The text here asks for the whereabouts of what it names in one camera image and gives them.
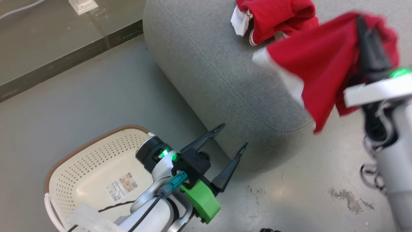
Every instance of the label on basket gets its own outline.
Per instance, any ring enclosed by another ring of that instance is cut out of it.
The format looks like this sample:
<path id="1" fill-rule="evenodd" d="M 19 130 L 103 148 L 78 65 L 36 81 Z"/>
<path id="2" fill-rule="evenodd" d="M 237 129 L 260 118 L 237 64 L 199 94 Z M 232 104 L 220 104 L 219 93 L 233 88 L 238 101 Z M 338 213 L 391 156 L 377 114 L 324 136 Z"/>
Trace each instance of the label on basket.
<path id="1" fill-rule="evenodd" d="M 131 173 L 119 177 L 116 181 L 106 186 L 106 191 L 114 202 L 120 201 L 131 191 L 139 187 Z"/>

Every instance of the laundry basket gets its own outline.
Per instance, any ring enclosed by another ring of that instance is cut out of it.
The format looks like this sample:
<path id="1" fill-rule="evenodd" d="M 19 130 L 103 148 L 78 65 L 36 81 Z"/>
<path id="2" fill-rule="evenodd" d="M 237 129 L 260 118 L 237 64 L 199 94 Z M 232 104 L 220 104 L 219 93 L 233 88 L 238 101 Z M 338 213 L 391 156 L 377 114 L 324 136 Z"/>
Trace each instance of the laundry basket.
<path id="1" fill-rule="evenodd" d="M 143 127 L 127 125 L 110 131 L 64 157 L 44 181 L 44 204 L 54 226 L 68 231 L 68 222 L 80 203 L 96 210 L 137 199 L 152 183 L 151 174 L 135 158 L 137 149 L 152 134 Z M 102 214 L 115 221 L 130 214 L 130 206 Z M 74 231 L 86 231 L 77 227 Z"/>

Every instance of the green led light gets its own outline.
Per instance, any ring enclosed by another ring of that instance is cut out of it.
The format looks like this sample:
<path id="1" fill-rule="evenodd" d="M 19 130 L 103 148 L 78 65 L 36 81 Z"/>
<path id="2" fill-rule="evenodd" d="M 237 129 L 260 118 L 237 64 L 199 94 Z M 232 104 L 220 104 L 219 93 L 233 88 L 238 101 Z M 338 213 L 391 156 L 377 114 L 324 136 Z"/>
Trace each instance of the green led light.
<path id="1" fill-rule="evenodd" d="M 396 71 L 394 71 L 389 77 L 390 78 L 398 78 L 401 76 L 405 76 L 407 74 L 412 73 L 412 71 L 410 69 L 398 69 Z"/>
<path id="2" fill-rule="evenodd" d="M 169 152 L 168 152 L 167 150 L 164 150 L 164 151 L 162 152 L 162 158 L 165 157 L 168 153 L 169 153 Z"/>
<path id="3" fill-rule="evenodd" d="M 176 161 L 176 160 L 178 159 L 178 154 L 177 154 L 177 153 L 173 154 L 173 155 L 170 157 L 170 159 L 171 159 L 172 161 Z"/>

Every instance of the white tag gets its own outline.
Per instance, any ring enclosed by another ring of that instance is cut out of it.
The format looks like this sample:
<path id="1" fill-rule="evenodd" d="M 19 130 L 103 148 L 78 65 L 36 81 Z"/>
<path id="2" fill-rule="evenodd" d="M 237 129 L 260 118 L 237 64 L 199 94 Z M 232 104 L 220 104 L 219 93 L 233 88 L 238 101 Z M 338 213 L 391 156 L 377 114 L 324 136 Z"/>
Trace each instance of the white tag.
<path id="1" fill-rule="evenodd" d="M 248 9 L 245 12 L 241 12 L 239 7 L 236 6 L 233 10 L 232 18 L 230 22 L 234 28 L 234 31 L 239 36 L 244 36 L 249 27 L 249 21 L 253 18 L 253 14 Z"/>
<path id="2" fill-rule="evenodd" d="M 81 203 L 80 206 L 75 209 L 69 221 L 91 232 L 125 232 L 122 228 L 107 218 L 104 218 L 97 210 L 85 203 Z"/>
<path id="3" fill-rule="evenodd" d="M 139 185 L 134 180 L 132 174 L 127 173 L 106 186 L 106 191 L 110 195 L 110 198 L 113 200 L 113 202 L 116 203 L 127 196 L 127 194 L 135 190 L 137 187 L 139 187 Z"/>

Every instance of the gray ottoman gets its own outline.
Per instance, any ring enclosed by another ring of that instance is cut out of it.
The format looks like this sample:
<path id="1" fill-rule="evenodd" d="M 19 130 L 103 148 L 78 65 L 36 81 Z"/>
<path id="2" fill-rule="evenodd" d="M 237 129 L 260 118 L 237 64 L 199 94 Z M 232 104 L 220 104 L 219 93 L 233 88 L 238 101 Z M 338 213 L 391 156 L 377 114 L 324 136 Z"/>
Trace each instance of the gray ottoman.
<path id="1" fill-rule="evenodd" d="M 394 8 L 400 3 L 386 1 L 314 3 L 322 9 L 317 14 L 321 22 L 353 7 L 402 11 Z M 313 127 L 279 77 L 251 61 L 265 45 L 252 47 L 248 37 L 235 35 L 230 23 L 235 5 L 235 0 L 147 0 L 143 30 L 157 63 L 204 125 L 210 129 L 226 123 L 217 137 L 226 154 L 233 157 L 247 141 L 241 167 L 267 171 L 304 149 Z M 402 16 L 396 18 L 407 25 Z"/>

